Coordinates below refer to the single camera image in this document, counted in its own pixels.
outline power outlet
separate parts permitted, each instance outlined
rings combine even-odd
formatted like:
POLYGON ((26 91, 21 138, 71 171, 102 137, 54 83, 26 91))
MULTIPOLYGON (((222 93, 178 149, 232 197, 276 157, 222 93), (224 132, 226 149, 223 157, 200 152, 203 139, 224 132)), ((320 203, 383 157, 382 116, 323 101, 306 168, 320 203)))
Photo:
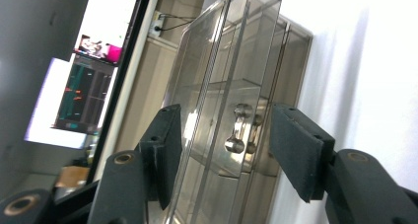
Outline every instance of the power outlet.
POLYGON ((163 13, 161 13, 159 11, 155 11, 154 12, 154 16, 153 16, 153 20, 151 22, 150 30, 148 31, 148 33, 150 35, 159 37, 160 34, 161 34, 161 31, 156 31, 155 30, 155 27, 162 28, 163 27, 163 23, 164 23, 164 15, 163 15, 163 13))

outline cable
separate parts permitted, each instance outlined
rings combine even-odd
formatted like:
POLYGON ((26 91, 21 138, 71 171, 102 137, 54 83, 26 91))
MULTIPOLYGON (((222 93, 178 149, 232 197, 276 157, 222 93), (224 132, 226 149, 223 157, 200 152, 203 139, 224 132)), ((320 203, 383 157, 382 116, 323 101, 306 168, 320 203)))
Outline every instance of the cable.
POLYGON ((169 29, 162 29, 162 28, 160 28, 160 27, 158 27, 158 26, 155 26, 155 27, 154 27, 154 30, 155 30, 155 31, 157 31, 157 32, 163 32, 163 31, 173 30, 173 29, 175 29, 175 28, 178 28, 178 27, 181 27, 181 26, 184 26, 184 25, 188 25, 188 24, 190 24, 191 22, 193 22, 193 21, 189 21, 189 22, 187 22, 187 23, 180 24, 180 25, 174 26, 174 27, 169 28, 169 29))
POLYGON ((160 14, 158 16, 158 18, 160 19, 161 17, 181 19, 181 20, 184 20, 184 21, 189 21, 189 20, 195 20, 196 19, 196 17, 179 17, 179 16, 171 15, 171 14, 160 14))

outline black rubber pad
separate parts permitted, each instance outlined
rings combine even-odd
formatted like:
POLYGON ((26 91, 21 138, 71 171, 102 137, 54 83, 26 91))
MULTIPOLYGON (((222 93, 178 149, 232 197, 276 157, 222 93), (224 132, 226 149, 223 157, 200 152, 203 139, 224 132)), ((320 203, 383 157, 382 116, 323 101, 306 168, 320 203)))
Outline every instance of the black rubber pad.
POLYGON ((273 106, 270 152, 303 201, 322 199, 325 165, 333 157, 334 142, 299 110, 273 106))

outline metal handle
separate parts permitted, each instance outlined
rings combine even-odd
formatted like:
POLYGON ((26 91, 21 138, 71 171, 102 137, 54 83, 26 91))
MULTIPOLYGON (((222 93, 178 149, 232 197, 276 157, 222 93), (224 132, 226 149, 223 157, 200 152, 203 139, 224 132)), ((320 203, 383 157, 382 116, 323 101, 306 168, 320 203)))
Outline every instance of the metal handle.
POLYGON ((225 148, 232 153, 242 153, 245 149, 243 136, 247 123, 245 122, 252 113, 252 107, 247 104, 238 104, 234 109, 236 121, 232 135, 225 141, 225 148))

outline cabinet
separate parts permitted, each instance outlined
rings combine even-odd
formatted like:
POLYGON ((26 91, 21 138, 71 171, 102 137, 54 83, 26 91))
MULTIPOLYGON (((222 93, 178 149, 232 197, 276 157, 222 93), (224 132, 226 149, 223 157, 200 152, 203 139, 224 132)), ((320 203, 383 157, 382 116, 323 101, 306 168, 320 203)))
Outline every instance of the cabinet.
POLYGON ((169 222, 265 221, 279 170, 268 112, 296 103, 311 43, 280 3, 218 0, 184 30, 164 100, 181 104, 183 144, 169 222))

